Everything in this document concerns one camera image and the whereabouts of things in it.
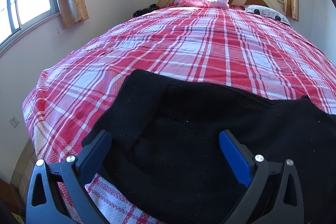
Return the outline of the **black pants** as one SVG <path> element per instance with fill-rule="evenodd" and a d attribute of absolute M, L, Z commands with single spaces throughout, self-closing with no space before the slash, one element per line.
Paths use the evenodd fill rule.
<path fill-rule="evenodd" d="M 245 192 L 219 145 L 228 130 L 252 153 L 295 163 L 306 223 L 335 223 L 335 116 L 307 96 L 269 100 L 137 69 L 82 144 L 112 144 L 98 173 L 164 223 L 221 223 Z"/>

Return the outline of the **red plaid bed sheet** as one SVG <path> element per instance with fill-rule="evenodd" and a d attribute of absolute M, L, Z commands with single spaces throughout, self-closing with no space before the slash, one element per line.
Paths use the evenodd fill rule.
<path fill-rule="evenodd" d="M 290 26 L 240 8 L 168 7 L 117 25 L 42 71 L 23 102 L 38 156 L 27 223 L 153 223 L 100 176 L 62 184 L 82 140 L 136 69 L 197 83 L 232 86 L 271 99 L 308 96 L 335 113 L 335 65 Z"/>

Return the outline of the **white black-dotted pillow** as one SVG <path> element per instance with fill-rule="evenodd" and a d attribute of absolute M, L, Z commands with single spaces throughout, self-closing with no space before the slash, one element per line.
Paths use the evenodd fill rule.
<path fill-rule="evenodd" d="M 282 15 L 282 13 L 278 12 L 277 10 L 274 10 L 272 8 L 262 6 L 262 5 L 245 5 L 244 11 L 249 12 L 251 14 L 256 14 L 260 16 L 265 16 L 267 18 L 274 19 L 276 21 L 279 21 L 283 24 L 286 24 L 290 26 L 289 20 L 286 18 L 286 16 Z"/>

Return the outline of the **black item beside bed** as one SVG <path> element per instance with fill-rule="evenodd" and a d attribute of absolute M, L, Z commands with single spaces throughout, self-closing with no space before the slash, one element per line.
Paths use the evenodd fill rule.
<path fill-rule="evenodd" d="M 133 18 L 136 18 L 136 17 L 139 17 L 139 16 L 142 16 L 142 15 L 145 15 L 145 14 L 148 14 L 148 13 L 151 13 L 151 12 L 154 12 L 156 10 L 159 10 L 160 7 L 157 6 L 155 3 L 146 7 L 146 8 L 143 8 L 143 9 L 139 9 L 137 11 L 135 11 L 133 13 Z"/>

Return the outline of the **white wall socket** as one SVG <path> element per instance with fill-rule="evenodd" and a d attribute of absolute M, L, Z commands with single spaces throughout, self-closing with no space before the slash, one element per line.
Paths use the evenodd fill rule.
<path fill-rule="evenodd" d="M 13 126 L 13 128 L 16 128 L 18 126 L 18 124 L 19 124 L 20 121 L 19 121 L 19 119 L 15 115 L 13 115 L 10 118 L 9 122 Z"/>

